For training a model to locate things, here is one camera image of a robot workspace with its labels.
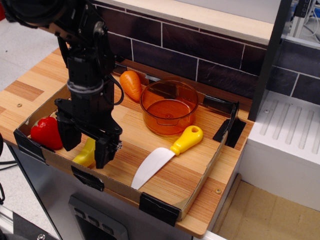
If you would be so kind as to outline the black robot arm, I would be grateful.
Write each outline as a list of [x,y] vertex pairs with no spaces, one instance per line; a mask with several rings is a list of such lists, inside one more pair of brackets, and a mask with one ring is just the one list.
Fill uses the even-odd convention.
[[95,140],[94,159],[102,169],[121,147],[122,128],[112,118],[116,66],[108,28],[88,0],[4,0],[7,15],[22,26],[42,29],[57,37],[68,69],[70,99],[58,98],[57,127],[65,150],[82,135]]

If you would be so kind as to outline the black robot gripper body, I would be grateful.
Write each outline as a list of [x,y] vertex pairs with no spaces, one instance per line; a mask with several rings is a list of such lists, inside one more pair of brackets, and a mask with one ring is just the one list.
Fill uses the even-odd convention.
[[94,140],[99,138],[117,138],[117,150],[122,146],[120,141],[121,127],[112,117],[115,105],[115,87],[113,82],[106,82],[100,88],[76,91],[70,89],[70,99],[57,98],[57,117],[70,119],[76,128]]

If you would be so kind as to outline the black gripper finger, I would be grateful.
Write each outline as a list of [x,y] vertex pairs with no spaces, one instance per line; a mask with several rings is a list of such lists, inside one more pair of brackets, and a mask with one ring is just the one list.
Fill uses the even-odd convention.
[[95,141],[94,158],[97,169],[103,169],[104,166],[112,161],[118,151],[118,138],[107,137],[99,138]]
[[82,133],[71,119],[57,117],[57,126],[62,146],[67,152],[80,144]]

